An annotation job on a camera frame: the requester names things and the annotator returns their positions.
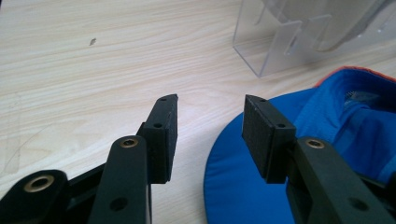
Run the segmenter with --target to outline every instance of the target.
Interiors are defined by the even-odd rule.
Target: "baseball cap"
[[[394,78],[342,67],[311,89],[270,102],[296,126],[296,137],[326,140],[352,170],[388,183],[396,170],[395,97]],[[242,139],[242,122],[240,114],[227,125],[207,159],[208,223],[293,223],[286,185],[261,178]]]

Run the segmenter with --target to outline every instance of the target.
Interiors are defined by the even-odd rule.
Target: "wood grain surface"
[[[342,65],[396,77],[396,42],[256,78],[233,49],[240,0],[4,0],[0,10],[0,196],[38,170],[69,178],[106,161],[156,99],[177,93],[171,182],[154,223],[206,223],[205,163],[245,94],[312,87]]]

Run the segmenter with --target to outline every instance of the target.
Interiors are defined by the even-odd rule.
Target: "screw hole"
[[[324,144],[322,142],[320,142],[319,140],[316,140],[316,139],[308,139],[308,140],[305,141],[305,143],[309,147],[324,148]]]
[[[128,205],[128,200],[126,198],[117,198],[110,203],[110,209],[114,212],[118,212],[124,209]]]
[[[352,207],[361,210],[362,212],[369,210],[369,206],[364,201],[357,198],[348,198],[350,205]]]
[[[121,142],[121,147],[135,147],[137,145],[137,139],[128,138]]]
[[[41,175],[30,180],[23,189],[29,193],[39,192],[48,188],[53,183],[54,179],[52,175]]]

